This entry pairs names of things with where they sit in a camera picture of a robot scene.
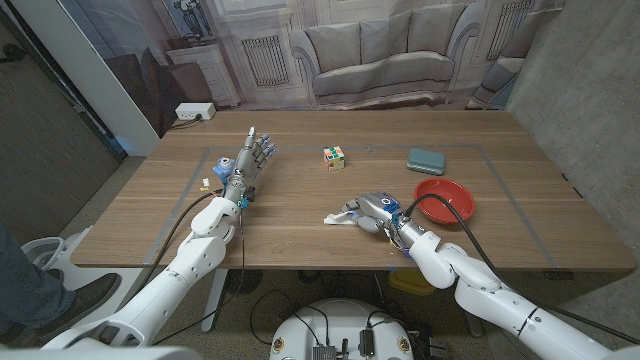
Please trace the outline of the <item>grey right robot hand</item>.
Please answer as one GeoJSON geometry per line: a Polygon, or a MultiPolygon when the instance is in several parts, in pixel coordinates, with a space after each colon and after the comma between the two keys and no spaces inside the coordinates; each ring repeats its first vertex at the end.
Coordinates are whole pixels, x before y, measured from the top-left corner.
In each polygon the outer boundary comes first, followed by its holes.
{"type": "Polygon", "coordinates": [[[341,210],[368,232],[383,231],[391,244],[401,250],[410,249],[426,230],[407,216],[392,195],[370,192],[347,202],[341,210]]]}

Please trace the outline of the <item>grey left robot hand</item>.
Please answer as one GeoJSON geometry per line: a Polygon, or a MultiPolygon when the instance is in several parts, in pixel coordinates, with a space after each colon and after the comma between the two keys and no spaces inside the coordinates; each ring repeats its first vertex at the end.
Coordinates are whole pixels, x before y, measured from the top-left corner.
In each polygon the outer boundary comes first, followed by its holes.
{"type": "Polygon", "coordinates": [[[268,134],[256,135],[254,127],[249,129],[244,146],[240,149],[231,175],[224,187],[225,199],[238,202],[249,187],[254,187],[258,174],[276,152],[268,134]]]}

